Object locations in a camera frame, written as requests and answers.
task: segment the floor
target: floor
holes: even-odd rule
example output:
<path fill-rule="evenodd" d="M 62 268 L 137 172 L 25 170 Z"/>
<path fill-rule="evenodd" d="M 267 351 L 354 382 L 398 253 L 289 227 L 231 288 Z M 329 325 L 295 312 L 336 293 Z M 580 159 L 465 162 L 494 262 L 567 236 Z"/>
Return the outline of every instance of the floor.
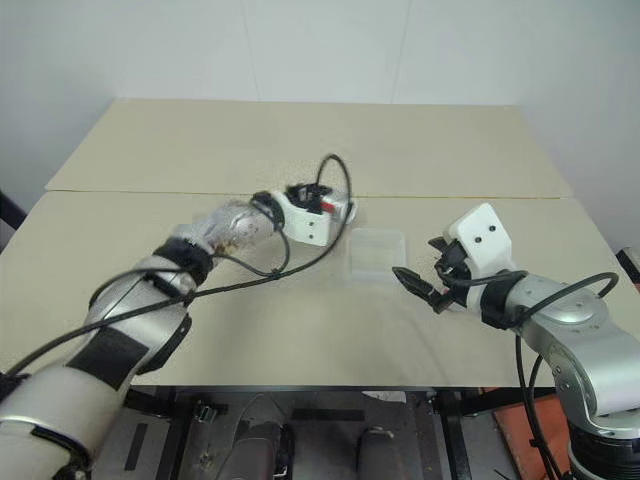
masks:
<path fill-rule="evenodd" d="M 180 392 L 191 395 L 190 389 Z M 424 394 L 406 395 L 406 403 L 382 401 L 360 392 L 206 393 L 205 401 L 226 405 L 210 423 L 192 422 L 180 479 L 215 479 L 242 422 L 288 423 L 295 433 L 296 480 L 355 480 L 356 445 L 368 427 L 394 434 L 410 480 L 450 479 L 440 418 Z M 328 418 L 317 420 L 321 412 Z M 97 460 L 93 477 L 101 479 L 165 478 L 159 465 L 169 430 L 166 420 L 123 409 Z M 516 479 L 508 453 L 490 415 L 463 419 L 474 479 Z"/>

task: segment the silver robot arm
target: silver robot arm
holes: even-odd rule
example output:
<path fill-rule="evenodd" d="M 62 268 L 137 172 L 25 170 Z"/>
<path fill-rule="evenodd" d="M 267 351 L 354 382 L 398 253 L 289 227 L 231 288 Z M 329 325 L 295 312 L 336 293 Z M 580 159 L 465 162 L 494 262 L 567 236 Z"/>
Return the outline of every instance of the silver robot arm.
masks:
<path fill-rule="evenodd" d="M 573 478 L 640 478 L 640 342 L 611 321 L 604 300 L 581 285 L 516 270 L 511 239 L 489 204 L 430 244 L 442 253 L 435 269 L 446 292 L 408 269 L 394 273 L 437 313 L 458 303 L 544 358 L 569 423 Z M 612 280 L 606 291 L 617 276 L 595 275 L 582 286 L 604 279 Z"/>
<path fill-rule="evenodd" d="M 152 256 L 94 295 L 85 324 L 193 293 L 222 261 L 218 255 L 255 244 L 276 226 L 294 240 L 326 245 L 332 220 L 354 208 L 332 189 L 307 196 L 303 187 L 261 192 L 251 203 L 230 202 L 177 227 Z M 162 367 L 188 333 L 188 303 L 95 330 L 15 388 L 0 403 L 0 478 L 76 478 L 88 470 L 132 378 Z"/>

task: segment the table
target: table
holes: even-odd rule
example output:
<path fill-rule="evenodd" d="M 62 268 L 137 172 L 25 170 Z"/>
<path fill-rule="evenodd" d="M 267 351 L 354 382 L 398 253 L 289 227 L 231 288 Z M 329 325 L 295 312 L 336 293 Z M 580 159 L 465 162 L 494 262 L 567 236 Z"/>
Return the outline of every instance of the table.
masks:
<path fill-rule="evenodd" d="M 571 196 L 515 107 L 212 100 L 115 101 L 47 188 L 252 194 L 327 153 L 359 196 Z"/>
<path fill-rule="evenodd" d="M 78 326 L 93 289 L 133 266 L 225 195 L 49 192 L 0 256 L 0 370 L 53 336 Z M 395 228 L 408 265 L 434 279 L 440 234 L 478 199 L 359 198 L 354 226 Z M 640 297 L 574 199 L 496 199 L 522 268 L 567 282 L 613 270 L 607 297 L 614 321 L 640 338 Z M 201 299 L 192 331 L 167 365 L 138 384 L 232 386 L 514 386 L 513 334 L 466 313 L 435 315 L 396 284 L 350 280 L 347 241 L 312 270 L 251 290 Z M 243 258 L 277 262 L 277 238 Z M 317 247 L 293 245 L 303 262 Z M 232 264 L 204 287 L 249 275 Z M 546 369 L 541 386 L 551 385 Z"/>

